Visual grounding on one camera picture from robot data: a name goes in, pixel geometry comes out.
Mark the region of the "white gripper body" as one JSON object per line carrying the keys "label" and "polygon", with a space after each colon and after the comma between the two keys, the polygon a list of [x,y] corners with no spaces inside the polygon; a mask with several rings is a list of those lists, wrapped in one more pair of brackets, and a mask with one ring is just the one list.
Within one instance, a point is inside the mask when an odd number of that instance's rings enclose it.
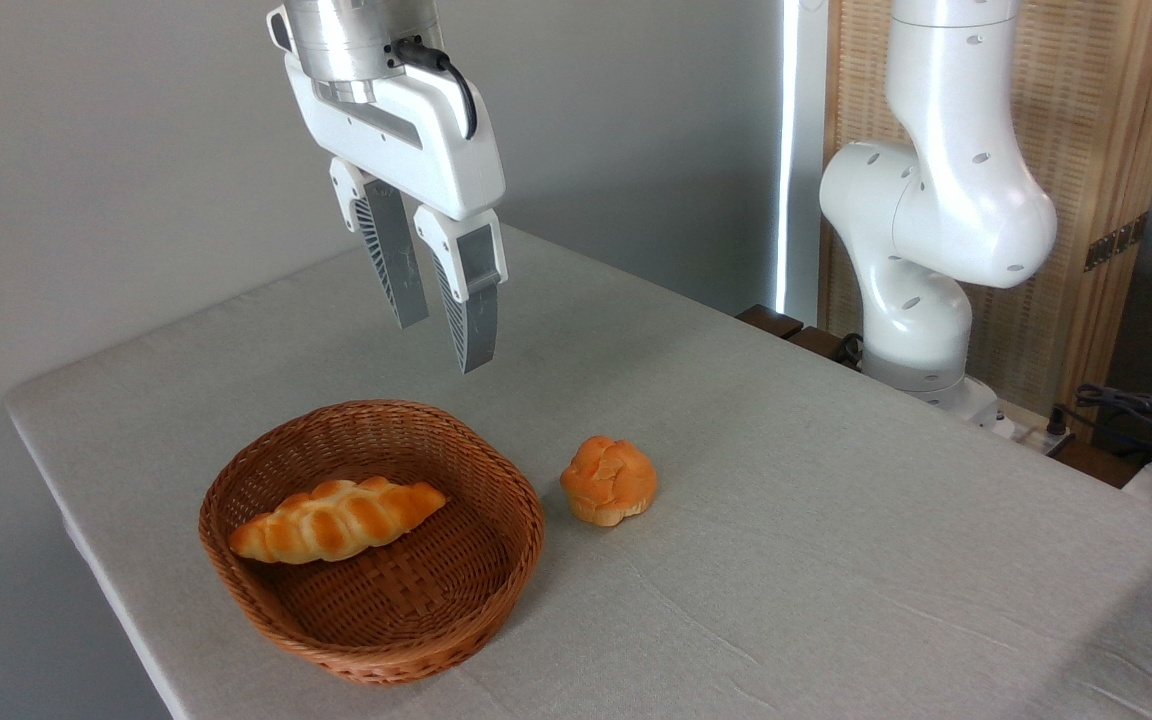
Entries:
{"label": "white gripper body", "polygon": [[429,70],[376,79],[374,100],[361,104],[317,96],[319,85],[291,53],[285,54],[285,73],[308,132],[329,154],[456,220],[503,199],[492,119],[475,88],[477,127],[467,138],[461,88]]}

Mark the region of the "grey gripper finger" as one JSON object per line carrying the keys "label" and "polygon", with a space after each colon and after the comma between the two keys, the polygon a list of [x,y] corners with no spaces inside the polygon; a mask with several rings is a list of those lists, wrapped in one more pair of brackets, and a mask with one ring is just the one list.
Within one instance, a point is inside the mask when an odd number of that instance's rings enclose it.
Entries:
{"label": "grey gripper finger", "polygon": [[342,158],[329,161],[329,179],[346,229],[361,234],[399,327],[429,318],[401,191]]}
{"label": "grey gripper finger", "polygon": [[498,286],[508,279],[499,219],[488,209],[454,220],[422,205],[414,222],[435,262],[461,372],[470,373],[493,359],[497,346]]}

